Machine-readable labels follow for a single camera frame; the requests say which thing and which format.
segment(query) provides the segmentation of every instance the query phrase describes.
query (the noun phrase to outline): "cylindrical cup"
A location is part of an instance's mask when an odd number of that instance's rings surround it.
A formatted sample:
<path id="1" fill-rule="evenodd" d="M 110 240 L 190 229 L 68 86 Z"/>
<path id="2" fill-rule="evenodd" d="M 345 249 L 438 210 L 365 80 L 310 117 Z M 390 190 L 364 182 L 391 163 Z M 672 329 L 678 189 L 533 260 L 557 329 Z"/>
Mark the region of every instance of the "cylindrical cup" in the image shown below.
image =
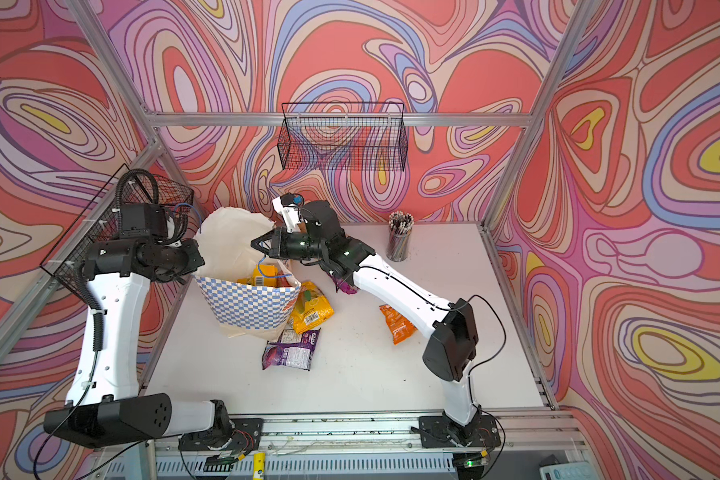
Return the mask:
<path id="1" fill-rule="evenodd" d="M 411 232 L 396 234 L 389 231 L 389 244 L 387 245 L 387 258 L 391 262 L 402 262 L 408 258 L 408 244 L 411 242 Z"/>

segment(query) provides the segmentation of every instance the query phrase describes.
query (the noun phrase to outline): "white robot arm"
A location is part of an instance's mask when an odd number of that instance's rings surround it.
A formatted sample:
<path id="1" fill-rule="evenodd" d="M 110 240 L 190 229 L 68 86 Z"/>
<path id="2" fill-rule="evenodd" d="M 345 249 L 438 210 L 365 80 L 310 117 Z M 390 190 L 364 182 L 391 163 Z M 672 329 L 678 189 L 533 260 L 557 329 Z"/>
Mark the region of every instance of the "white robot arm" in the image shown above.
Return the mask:
<path id="1" fill-rule="evenodd" d="M 464 371 L 475 356 L 478 333 L 469 303 L 449 302 L 396 272 L 373 248 L 346 236 L 328 202 L 304 204 L 301 195 L 285 194 L 273 203 L 286 225 L 254 239 L 251 246 L 271 258 L 317 259 L 337 282 L 372 293 L 403 314 L 428 339 L 422 359 L 442 381 L 444 414 L 454 424 L 449 436 L 471 436 L 477 407 Z M 298 230 L 300 223 L 306 233 Z"/>
<path id="2" fill-rule="evenodd" d="M 157 202 L 122 204 L 124 186 L 144 180 L 157 198 L 150 172 L 126 172 L 117 184 L 113 209 L 118 235 L 93 243 L 76 269 L 78 291 L 88 305 L 83 348 L 66 405 L 46 413 L 44 430 L 88 448 L 190 432 L 208 432 L 213 446 L 223 445 L 232 428 L 220 400 L 139 396 L 136 350 L 150 283 L 183 282 L 182 276 L 204 264 L 197 242 L 181 239 L 185 217 L 178 225 Z"/>

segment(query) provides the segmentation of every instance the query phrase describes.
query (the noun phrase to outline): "yellow item in bag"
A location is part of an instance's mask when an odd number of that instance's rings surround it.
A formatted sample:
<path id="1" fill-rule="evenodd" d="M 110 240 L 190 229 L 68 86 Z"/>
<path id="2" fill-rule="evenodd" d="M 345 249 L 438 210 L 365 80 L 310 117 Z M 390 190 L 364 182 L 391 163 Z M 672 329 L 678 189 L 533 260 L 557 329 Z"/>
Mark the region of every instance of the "yellow item in bag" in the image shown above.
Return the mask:
<path id="1" fill-rule="evenodd" d="M 277 265 L 261 265 L 253 268 L 251 274 L 251 285 L 253 286 L 277 286 L 277 278 L 267 278 L 269 276 L 277 276 Z"/>
<path id="2" fill-rule="evenodd" d="M 312 330 L 333 315 L 333 308 L 317 285 L 310 282 L 302 283 L 298 299 L 291 311 L 291 321 L 296 333 L 301 334 Z"/>

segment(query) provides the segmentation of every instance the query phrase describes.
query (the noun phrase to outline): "pink wall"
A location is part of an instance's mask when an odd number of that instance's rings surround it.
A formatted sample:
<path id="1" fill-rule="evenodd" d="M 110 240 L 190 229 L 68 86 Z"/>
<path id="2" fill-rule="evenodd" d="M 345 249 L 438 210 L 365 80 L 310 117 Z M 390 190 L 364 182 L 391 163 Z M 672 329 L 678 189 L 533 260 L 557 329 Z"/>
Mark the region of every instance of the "pink wall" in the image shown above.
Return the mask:
<path id="1" fill-rule="evenodd" d="M 605 478 L 720 478 L 720 2 L 605 1 L 492 223 Z"/>

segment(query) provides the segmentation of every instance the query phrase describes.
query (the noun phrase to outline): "purple wrapper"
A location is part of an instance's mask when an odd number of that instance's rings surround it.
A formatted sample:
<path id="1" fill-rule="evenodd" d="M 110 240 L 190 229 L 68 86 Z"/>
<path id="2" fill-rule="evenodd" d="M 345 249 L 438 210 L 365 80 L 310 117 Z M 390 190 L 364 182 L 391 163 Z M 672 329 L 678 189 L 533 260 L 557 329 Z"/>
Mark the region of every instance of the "purple wrapper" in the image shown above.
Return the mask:
<path id="1" fill-rule="evenodd" d="M 262 355 L 262 370 L 277 365 L 309 370 L 319 334 L 319 329 L 308 330 L 301 335 L 294 330 L 284 330 L 277 342 L 266 343 Z"/>

